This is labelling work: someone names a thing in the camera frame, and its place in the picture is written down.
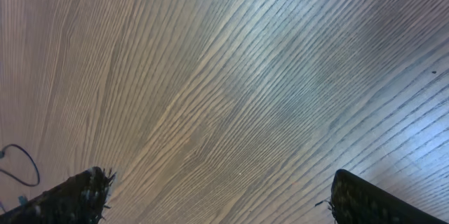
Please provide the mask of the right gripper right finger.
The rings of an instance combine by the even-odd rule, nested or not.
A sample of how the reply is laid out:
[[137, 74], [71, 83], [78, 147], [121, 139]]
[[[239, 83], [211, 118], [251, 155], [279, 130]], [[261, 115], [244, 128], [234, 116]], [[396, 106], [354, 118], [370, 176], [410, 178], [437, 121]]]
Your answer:
[[335, 172], [329, 209], [337, 224], [447, 224], [344, 169]]

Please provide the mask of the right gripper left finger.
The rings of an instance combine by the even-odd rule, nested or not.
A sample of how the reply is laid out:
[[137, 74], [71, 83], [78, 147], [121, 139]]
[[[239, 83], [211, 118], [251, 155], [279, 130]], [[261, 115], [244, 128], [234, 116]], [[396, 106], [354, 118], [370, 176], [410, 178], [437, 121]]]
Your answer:
[[115, 177], [93, 166], [1, 214], [1, 224], [98, 224]]

